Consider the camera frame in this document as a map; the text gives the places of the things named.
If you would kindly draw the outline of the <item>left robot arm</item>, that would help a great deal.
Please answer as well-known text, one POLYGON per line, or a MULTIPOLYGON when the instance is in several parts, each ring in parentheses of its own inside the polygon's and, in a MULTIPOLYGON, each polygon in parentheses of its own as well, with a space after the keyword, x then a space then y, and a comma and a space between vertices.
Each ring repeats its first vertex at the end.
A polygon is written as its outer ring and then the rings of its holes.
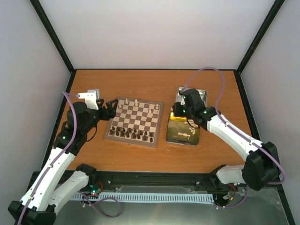
POLYGON ((98 178, 96 168, 79 165, 62 185, 59 181, 67 167, 87 142, 88 133, 101 120, 115 117, 118 100, 107 103, 103 99, 92 99, 69 104, 67 120, 56 137, 47 164, 19 201, 12 201, 9 213, 17 225, 52 225, 61 208, 73 194, 83 188, 94 188, 98 178))

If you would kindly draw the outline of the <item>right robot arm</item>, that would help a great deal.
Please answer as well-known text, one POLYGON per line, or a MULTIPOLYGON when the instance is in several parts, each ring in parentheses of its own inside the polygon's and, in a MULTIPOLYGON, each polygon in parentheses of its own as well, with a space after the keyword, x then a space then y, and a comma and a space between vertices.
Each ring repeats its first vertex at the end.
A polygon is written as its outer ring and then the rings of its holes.
POLYGON ((214 188, 219 184, 241 183, 258 191, 267 184, 276 184, 282 172, 273 143, 263 143, 241 131, 215 107, 207 107, 196 89, 179 89, 172 109, 174 116, 184 117, 189 125, 216 135, 244 160, 242 165, 222 165, 212 171, 214 188))

